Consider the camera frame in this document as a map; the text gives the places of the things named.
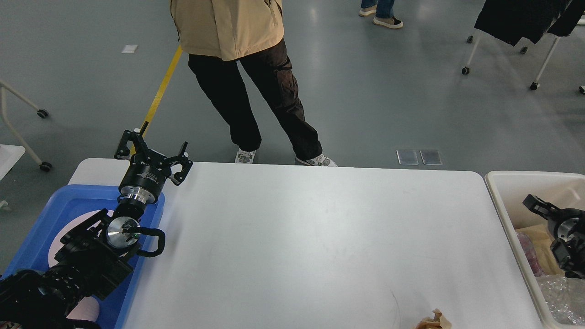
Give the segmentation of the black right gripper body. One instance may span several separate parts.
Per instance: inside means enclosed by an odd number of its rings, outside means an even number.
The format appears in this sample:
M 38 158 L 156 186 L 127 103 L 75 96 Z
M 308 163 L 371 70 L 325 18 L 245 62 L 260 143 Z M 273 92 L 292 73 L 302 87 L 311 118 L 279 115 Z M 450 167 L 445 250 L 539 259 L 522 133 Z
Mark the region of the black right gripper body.
M 575 208 L 554 210 L 548 218 L 548 229 L 554 238 L 562 241 L 584 238 L 584 218 L 583 210 Z

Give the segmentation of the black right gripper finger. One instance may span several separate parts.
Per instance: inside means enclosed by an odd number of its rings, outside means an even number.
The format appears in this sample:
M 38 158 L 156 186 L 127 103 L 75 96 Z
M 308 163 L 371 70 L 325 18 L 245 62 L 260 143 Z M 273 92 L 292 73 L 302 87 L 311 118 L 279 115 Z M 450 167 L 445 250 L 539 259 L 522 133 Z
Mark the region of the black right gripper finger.
M 559 222 L 560 208 L 550 202 L 545 202 L 535 195 L 528 194 L 522 204 L 533 214 L 539 215 L 547 221 Z

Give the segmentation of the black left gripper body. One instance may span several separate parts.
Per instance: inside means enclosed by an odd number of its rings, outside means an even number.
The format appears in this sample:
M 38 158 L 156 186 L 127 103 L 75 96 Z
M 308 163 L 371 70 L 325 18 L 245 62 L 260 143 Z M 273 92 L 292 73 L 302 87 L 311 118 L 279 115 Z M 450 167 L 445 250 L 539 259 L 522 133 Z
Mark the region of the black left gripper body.
M 118 188 L 120 196 L 143 204 L 156 203 L 171 173 L 168 166 L 158 168 L 131 162 Z

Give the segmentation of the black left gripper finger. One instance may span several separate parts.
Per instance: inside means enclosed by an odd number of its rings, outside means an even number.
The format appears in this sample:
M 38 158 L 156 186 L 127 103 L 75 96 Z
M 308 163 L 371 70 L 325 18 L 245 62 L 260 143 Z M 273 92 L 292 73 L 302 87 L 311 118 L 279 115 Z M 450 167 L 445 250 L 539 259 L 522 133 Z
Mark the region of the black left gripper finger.
M 144 129 L 125 130 L 115 150 L 114 159 L 128 160 L 132 165 L 155 165 L 155 157 L 144 141 Z
M 170 179 L 170 181 L 176 186 L 183 183 L 193 165 L 193 161 L 188 158 L 188 155 L 186 155 L 187 146 L 188 142 L 185 141 L 182 144 L 178 155 L 164 158 L 161 161 L 161 172 L 166 179 Z M 181 169 L 173 173 L 171 168 L 177 165 L 181 166 Z

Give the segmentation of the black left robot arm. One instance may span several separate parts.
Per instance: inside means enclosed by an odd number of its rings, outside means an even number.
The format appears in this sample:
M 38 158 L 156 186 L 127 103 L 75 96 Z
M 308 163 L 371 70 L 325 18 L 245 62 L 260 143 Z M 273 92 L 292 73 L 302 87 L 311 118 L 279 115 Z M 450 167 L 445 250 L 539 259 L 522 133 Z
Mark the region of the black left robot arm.
M 98 329 L 94 321 L 69 319 L 85 297 L 105 299 L 133 272 L 134 256 L 156 257 L 165 249 L 165 233 L 141 225 L 149 204 L 158 202 L 167 180 L 178 186 L 192 160 L 187 142 L 168 158 L 144 141 L 146 127 L 123 132 L 115 159 L 130 165 L 120 185 L 117 208 L 79 223 L 61 238 L 57 264 L 44 273 L 23 269 L 1 281 L 1 320 L 24 329 Z

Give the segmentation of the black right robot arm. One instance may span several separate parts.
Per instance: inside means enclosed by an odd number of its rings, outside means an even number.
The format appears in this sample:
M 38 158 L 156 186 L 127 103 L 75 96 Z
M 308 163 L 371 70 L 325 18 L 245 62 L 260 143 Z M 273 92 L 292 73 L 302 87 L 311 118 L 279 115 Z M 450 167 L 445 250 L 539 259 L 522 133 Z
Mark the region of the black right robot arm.
M 553 238 L 550 250 L 568 278 L 585 278 L 585 212 L 576 208 L 558 208 L 528 194 L 522 204 L 533 214 L 547 220 Z

